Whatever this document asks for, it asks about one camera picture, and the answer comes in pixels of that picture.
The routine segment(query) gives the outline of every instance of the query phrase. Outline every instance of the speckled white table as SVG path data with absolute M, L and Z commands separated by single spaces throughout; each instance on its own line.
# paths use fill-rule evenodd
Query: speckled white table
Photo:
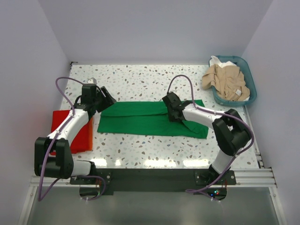
M 73 65 L 70 77 L 80 81 L 96 78 L 117 101 L 161 101 L 170 80 L 185 74 L 193 82 L 195 99 L 202 99 L 207 108 L 227 111 L 229 107 L 215 103 L 211 90 L 201 89 L 201 79 L 208 66 L 203 65 Z M 185 78 L 173 82 L 181 100 L 190 99 L 191 90 Z M 81 86 L 68 81 L 65 94 L 75 101 Z M 63 100 L 61 109 L 70 109 Z M 242 107 L 235 108 L 246 121 Z M 107 168 L 208 168 L 218 153 L 214 132 L 207 139 L 184 136 L 147 136 L 98 133 L 100 115 L 94 116 L 93 150 L 74 154 L 73 159 L 94 161 L 97 167 Z M 238 157 L 233 169 L 258 168 L 254 147 Z

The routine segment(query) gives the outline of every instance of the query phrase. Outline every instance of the folded red towel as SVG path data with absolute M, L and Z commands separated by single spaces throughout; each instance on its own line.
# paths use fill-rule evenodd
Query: folded red towel
M 53 132 L 69 115 L 69 110 L 53 111 L 51 132 Z M 93 149 L 93 118 L 78 132 L 71 144 L 72 154 Z

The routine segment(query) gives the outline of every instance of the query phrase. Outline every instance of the white enclosure wall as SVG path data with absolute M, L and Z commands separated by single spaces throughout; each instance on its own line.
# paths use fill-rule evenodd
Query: white enclosure wall
M 299 0 L 274 0 L 243 54 L 258 92 L 249 107 L 258 146 L 292 225 L 300 221 L 299 15 Z
M 69 60 L 208 63 L 241 56 L 272 0 L 39 0 Z
M 33 174 L 34 141 L 50 130 L 68 60 L 36 0 L 0 3 L 0 223 L 16 224 Z

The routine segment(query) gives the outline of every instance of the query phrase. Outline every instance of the laundry basket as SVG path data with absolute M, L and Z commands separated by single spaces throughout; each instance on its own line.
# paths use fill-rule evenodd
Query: laundry basket
M 240 70 L 244 74 L 244 79 L 246 82 L 246 87 L 249 88 L 250 90 L 250 98 L 248 101 L 229 101 L 221 98 L 216 91 L 216 88 L 212 86 L 212 92 L 214 95 L 215 101 L 220 104 L 220 105 L 226 105 L 226 106 L 243 106 L 243 105 L 248 105 L 254 102 L 256 99 L 257 93 L 256 93 L 256 88 L 254 85 L 254 81 L 248 66 L 248 63 L 242 59 L 241 57 L 238 56 L 222 56 L 222 55 L 217 55 L 216 57 L 219 58 L 221 62 L 233 62 L 236 64 L 238 67 L 240 67 Z

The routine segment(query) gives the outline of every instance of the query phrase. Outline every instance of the purple cable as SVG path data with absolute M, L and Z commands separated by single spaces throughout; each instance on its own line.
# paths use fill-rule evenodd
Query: purple cable
M 193 102 L 194 107 L 195 107 L 196 109 L 200 110 L 200 111 L 205 112 L 205 113 L 215 114 L 214 111 L 207 110 L 207 109 L 203 109 L 203 108 L 200 108 L 200 107 L 197 107 L 197 106 L 196 106 L 196 103 L 195 103 L 195 100 L 194 100 L 193 84 L 192 84 L 192 81 L 189 79 L 189 77 L 186 76 L 186 75 L 177 75 L 177 76 L 175 76 L 175 77 L 171 80 L 171 82 L 170 82 L 170 85 L 169 85 L 169 88 L 168 88 L 167 93 L 169 93 L 171 84 L 172 84 L 172 82 L 174 81 L 174 79 L 176 79 L 176 78 L 179 77 L 179 76 L 183 76 L 183 77 L 187 78 L 187 80 L 188 80 L 188 82 L 189 82 L 189 84 L 190 84 L 190 86 L 191 86 L 191 96 L 192 96 L 192 102 Z M 253 131 L 251 130 L 251 128 L 248 126 L 247 123 L 245 123 L 245 122 L 244 122 L 243 120 L 241 120 L 240 118 L 237 118 L 237 117 L 232 116 L 232 115 L 228 115 L 228 114 L 226 114 L 226 113 L 216 112 L 216 115 L 219 115 L 219 116 L 227 116 L 227 117 L 230 117 L 230 118 L 232 118 L 232 119 L 235 119 L 235 120 L 237 120 L 238 122 L 242 123 L 242 124 L 247 128 L 247 130 L 250 132 L 250 136 L 251 136 L 251 142 L 250 142 L 250 144 L 249 144 L 247 147 L 245 147 L 243 150 L 240 150 L 240 151 L 236 154 L 236 156 L 238 156 L 238 155 L 240 155 L 241 153 L 247 151 L 247 150 L 253 145 L 253 143 L 254 143 L 254 134 L 253 134 Z M 231 161 L 228 163 L 228 165 L 225 167 L 225 169 L 223 170 L 223 172 L 222 172 L 222 173 L 221 173 L 221 174 L 220 174 L 213 182 L 211 182 L 209 185 L 207 185 L 207 186 L 205 186 L 205 187 L 203 187 L 203 188 L 201 188 L 201 189 L 198 189 L 198 190 L 195 190 L 195 189 L 187 189 L 186 192 L 187 192 L 187 193 L 201 193 L 201 194 L 203 194 L 203 195 L 206 195 L 206 196 L 210 197 L 209 195 L 207 195 L 207 194 L 204 193 L 203 191 L 206 190 L 206 189 L 208 189 L 208 188 L 211 187 L 212 185 L 214 185 L 214 184 L 215 184 L 215 183 L 216 183 L 216 182 L 217 182 L 217 181 L 218 181 L 218 180 L 226 173 L 226 171 L 229 169 L 230 165 L 234 162 L 235 159 L 236 159 L 236 157 L 233 157 L 233 158 L 231 159 Z
M 80 83 L 80 84 L 82 84 L 82 85 L 83 85 L 83 83 L 80 82 L 80 81 L 78 81 L 78 80 L 76 80 L 76 79 L 74 79 L 74 78 L 63 77 L 63 76 L 57 78 L 56 81 L 55 81 L 55 85 L 56 85 L 58 91 L 59 91 L 59 92 L 62 94 L 62 96 L 70 103 L 71 108 L 72 108 L 72 113 L 73 113 L 73 115 L 74 115 L 74 114 L 75 114 L 75 109 L 74 109 L 74 106 L 73 106 L 72 102 L 71 102 L 70 99 L 63 93 L 63 91 L 60 89 L 60 87 L 59 87 L 59 85 L 58 85 L 58 81 L 59 81 L 60 79 L 69 79 L 69 80 L 72 80 L 72 81 L 76 81 L 76 82 L 78 82 L 78 83 Z M 48 159 L 48 156 L 49 156 L 49 154 L 50 154 L 51 148 L 52 148 L 52 146 L 54 145 L 54 142 L 55 142 L 56 138 L 58 137 L 59 133 L 60 133 L 60 132 L 63 130 L 63 128 L 70 122 L 71 119 L 72 119 L 72 117 L 70 116 L 70 117 L 66 120 L 66 122 L 65 122 L 63 125 L 61 125 L 61 127 L 60 127 L 59 130 L 58 130 L 58 133 L 56 133 L 56 135 L 54 136 L 54 138 L 53 138 L 52 141 L 50 142 L 50 145 L 49 145 L 49 147 L 48 147 L 48 149 L 47 149 L 47 151 L 46 151 L 46 154 L 45 154 L 45 157 L 44 157 L 44 160 L 43 160 L 43 165 L 42 165 L 42 171 L 41 171 L 41 176 L 40 176 L 41 178 L 40 178 L 40 180 L 39 180 L 39 186 L 38 186 L 38 197 L 37 197 L 37 200 L 38 200 L 39 202 L 40 202 L 41 200 L 43 200 L 43 198 L 47 195 L 47 193 L 50 191 L 50 189 L 53 187 L 53 185 L 59 180 L 59 179 L 56 179 L 56 180 L 48 187 L 48 189 L 45 191 L 45 193 L 42 195 L 42 187 L 43 187 L 43 181 L 44 181 L 44 175 L 45 175 L 46 163 L 47 163 L 47 159 Z
M 103 195 L 103 193 L 105 192 L 106 182 L 105 182 L 105 180 L 102 177 L 99 177 L 99 176 L 77 176 L 77 177 L 82 177 L 82 178 L 96 178 L 96 179 L 102 180 L 102 182 L 103 182 L 104 187 L 103 187 L 101 193 L 98 194 L 95 197 L 92 197 L 92 198 L 85 198 L 85 200 L 87 200 L 87 201 L 95 200 L 95 199 L 99 198 L 101 195 Z

